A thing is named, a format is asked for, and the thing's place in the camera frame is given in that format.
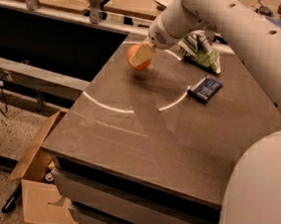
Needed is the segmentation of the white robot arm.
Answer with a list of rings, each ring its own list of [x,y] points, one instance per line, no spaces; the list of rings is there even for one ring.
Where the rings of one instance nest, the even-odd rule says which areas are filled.
[[[214,25],[262,96],[281,113],[281,29],[239,0],[174,0],[131,54],[134,68],[204,24]],[[262,137],[237,161],[219,224],[281,224],[281,130]]]

